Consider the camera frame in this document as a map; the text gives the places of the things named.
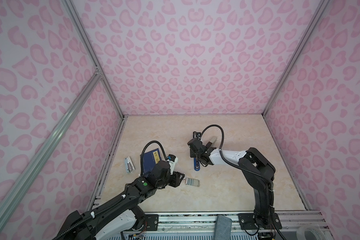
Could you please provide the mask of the staple tray with staples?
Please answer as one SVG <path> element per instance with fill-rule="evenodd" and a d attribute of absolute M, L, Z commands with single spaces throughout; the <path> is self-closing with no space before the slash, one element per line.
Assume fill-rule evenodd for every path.
<path fill-rule="evenodd" d="M 186 178 L 185 179 L 185 184 L 187 186 L 199 187 L 200 186 L 200 181 L 198 179 Z"/>

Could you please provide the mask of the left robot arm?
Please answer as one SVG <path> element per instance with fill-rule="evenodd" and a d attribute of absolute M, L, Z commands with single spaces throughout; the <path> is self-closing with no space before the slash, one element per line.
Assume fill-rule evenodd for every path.
<path fill-rule="evenodd" d="M 106 203 L 80 214 L 69 214 L 55 240 L 103 240 L 115 232 L 147 229 L 139 204 L 167 186 L 178 187 L 185 174 L 173 171 L 173 161 L 159 161 L 151 172 L 126 184 L 124 191 Z"/>

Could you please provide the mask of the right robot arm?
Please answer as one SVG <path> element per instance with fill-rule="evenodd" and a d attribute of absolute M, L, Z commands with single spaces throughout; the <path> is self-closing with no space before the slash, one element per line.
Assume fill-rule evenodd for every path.
<path fill-rule="evenodd" d="M 188 142 L 190 151 L 204 166 L 228 165 L 242 171 L 248 184 L 254 189 L 255 209 L 253 223 L 266 229 L 274 219 L 275 167 L 256 148 L 246 151 L 225 151 L 204 145 L 199 138 Z"/>

